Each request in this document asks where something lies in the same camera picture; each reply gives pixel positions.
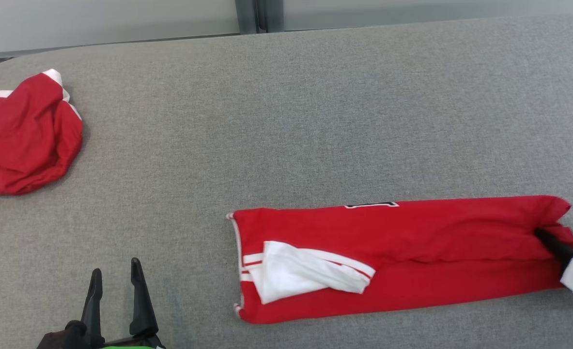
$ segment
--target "folded red jersey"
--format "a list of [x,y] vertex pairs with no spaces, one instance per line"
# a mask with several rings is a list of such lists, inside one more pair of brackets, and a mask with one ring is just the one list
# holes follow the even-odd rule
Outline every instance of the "folded red jersey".
[[395,311],[561,287],[534,236],[570,208],[554,196],[255,208],[235,225],[241,303],[251,323]]
[[0,194],[26,194],[62,177],[81,146],[82,119],[56,70],[0,90]]

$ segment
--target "white fabric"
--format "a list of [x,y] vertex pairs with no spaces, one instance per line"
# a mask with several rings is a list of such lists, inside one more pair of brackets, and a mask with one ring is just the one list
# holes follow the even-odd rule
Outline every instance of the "white fabric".
[[[43,74],[50,77],[52,80],[54,80],[62,88],[62,75],[58,72],[58,70],[50,69],[47,71],[43,71]],[[71,95],[69,95],[67,90],[65,90],[64,88],[62,89],[62,99],[63,99],[63,101],[67,102],[67,104],[69,104],[71,109],[73,109],[73,111],[76,113],[77,117],[80,120],[82,120],[82,117],[80,116],[80,113],[77,112],[76,107],[74,107],[73,104],[69,103],[69,101],[71,100]]]
[[0,98],[7,98],[13,93],[13,90],[9,89],[0,89]]
[[338,263],[338,264],[346,265],[347,267],[351,267],[351,268],[353,268],[359,272],[363,272],[364,274],[366,274],[366,276],[368,276],[368,278],[372,278],[374,276],[374,273],[375,273],[374,269],[372,269],[371,267],[368,267],[368,265],[365,265],[364,263],[361,263],[360,261],[346,258],[345,256],[341,256],[340,254],[333,254],[331,252],[326,252],[326,251],[321,251],[321,250],[313,250],[310,248],[300,248],[299,250],[307,252],[308,254],[311,254],[311,255],[313,255],[317,258],[320,258],[322,260],[333,261],[334,263]]
[[370,283],[368,276],[351,267],[279,241],[265,241],[262,263],[245,269],[263,304],[327,287],[361,294]]

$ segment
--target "cloth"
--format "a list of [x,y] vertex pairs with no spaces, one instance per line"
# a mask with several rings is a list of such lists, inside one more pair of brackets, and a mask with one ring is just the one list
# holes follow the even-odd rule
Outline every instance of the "cloth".
[[[275,323],[561,287],[559,264],[534,229],[573,246],[572,231],[558,223],[569,208],[559,197],[527,196],[238,210],[229,216],[240,252],[235,309],[248,322]],[[291,246],[290,254],[273,252],[274,241]],[[298,254],[308,258],[293,258]],[[306,267],[319,271],[319,260],[368,276],[370,285],[363,293],[310,287],[317,276]]]
[[0,194],[27,194],[62,177],[82,146],[82,119],[50,69],[0,90]]

